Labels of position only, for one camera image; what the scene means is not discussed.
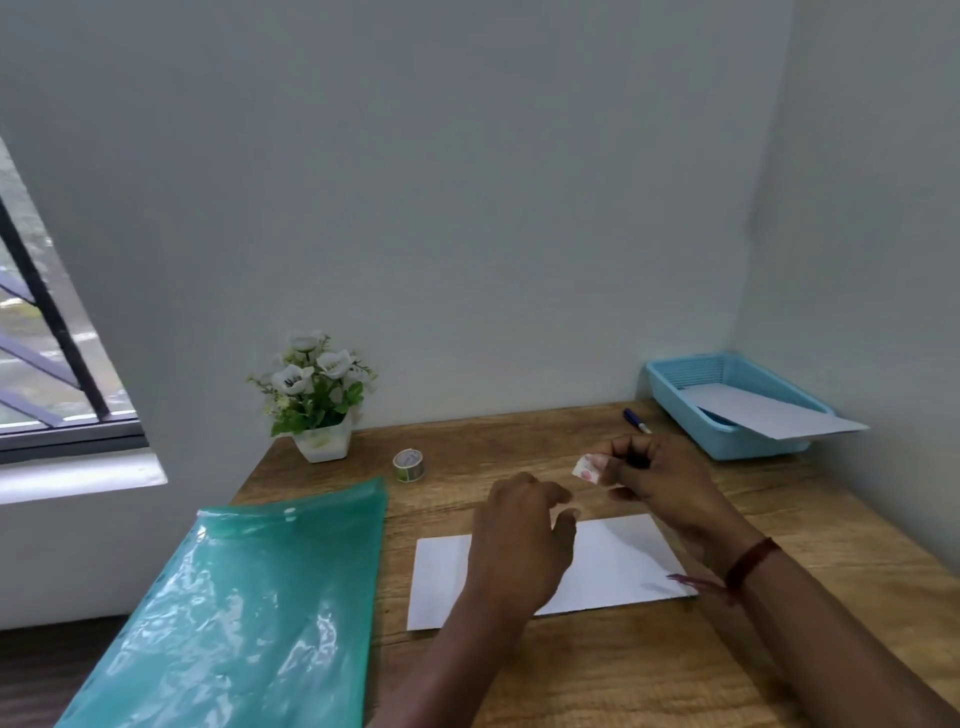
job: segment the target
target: dark floor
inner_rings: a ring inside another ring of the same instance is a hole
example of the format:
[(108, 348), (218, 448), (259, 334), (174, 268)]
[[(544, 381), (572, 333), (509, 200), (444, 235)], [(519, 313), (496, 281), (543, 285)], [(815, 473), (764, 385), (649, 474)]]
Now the dark floor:
[(126, 621), (0, 632), (0, 728), (51, 728)]

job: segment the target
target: hand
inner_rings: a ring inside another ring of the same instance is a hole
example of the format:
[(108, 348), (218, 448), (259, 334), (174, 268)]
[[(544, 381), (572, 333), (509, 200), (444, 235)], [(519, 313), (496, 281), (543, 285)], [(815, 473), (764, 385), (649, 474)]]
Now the hand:
[(570, 492), (518, 473), (493, 483), (473, 514), (462, 598), (477, 599), (525, 623), (557, 591), (570, 562), (578, 513), (567, 508), (550, 528), (550, 509)]
[[(700, 454), (680, 435), (624, 435), (591, 456), (600, 484), (613, 500), (642, 500), (682, 536), (701, 546), (704, 563), (724, 575), (750, 546), (763, 539), (713, 483)], [(647, 469), (628, 460), (650, 462)]]

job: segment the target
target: white flower pot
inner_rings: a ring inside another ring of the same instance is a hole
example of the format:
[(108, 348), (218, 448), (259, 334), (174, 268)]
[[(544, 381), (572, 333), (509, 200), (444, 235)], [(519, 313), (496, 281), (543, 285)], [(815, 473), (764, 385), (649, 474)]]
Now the white flower pot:
[(348, 412), (339, 425), (308, 429), (299, 435), (293, 435), (293, 438), (297, 448), (308, 462), (325, 463), (328, 460), (347, 457), (352, 432), (353, 418)]

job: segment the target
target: wrist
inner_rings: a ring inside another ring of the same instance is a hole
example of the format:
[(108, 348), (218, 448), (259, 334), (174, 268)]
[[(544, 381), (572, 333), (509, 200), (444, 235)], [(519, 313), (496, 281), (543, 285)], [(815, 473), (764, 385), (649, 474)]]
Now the wrist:
[(717, 523), (707, 534), (706, 566), (720, 578), (726, 578), (736, 560), (764, 538), (762, 531), (737, 513), (735, 518)]
[(495, 592), (474, 589), (469, 584), (457, 597), (453, 611), (463, 614), (479, 629), (515, 637), (520, 636), (531, 617)]

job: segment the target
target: desk surface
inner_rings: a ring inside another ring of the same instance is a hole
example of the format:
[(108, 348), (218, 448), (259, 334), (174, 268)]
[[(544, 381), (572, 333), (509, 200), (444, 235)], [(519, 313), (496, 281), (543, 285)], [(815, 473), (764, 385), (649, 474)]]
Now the desk surface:
[[(469, 533), (473, 506), (520, 470), (570, 488), (583, 519), (641, 513), (570, 474), (592, 444), (628, 431), (624, 404), (403, 425), (353, 435), (345, 460), (310, 465), (277, 440), (234, 503), (338, 490), (384, 475), (390, 504), (373, 618), (368, 715), (429, 646), (405, 630), (417, 539)], [(655, 432), (679, 431), (653, 403)], [(397, 483), (395, 454), (423, 452), (426, 477)], [(711, 463), (723, 492), (808, 567), (881, 640), (960, 706), (960, 579), (798, 457)], [(671, 534), (668, 540), (673, 541)], [(696, 566), (676, 547), (689, 571)], [(534, 619), (477, 726), (806, 725), (789, 687), (736, 608), (671, 599)]]

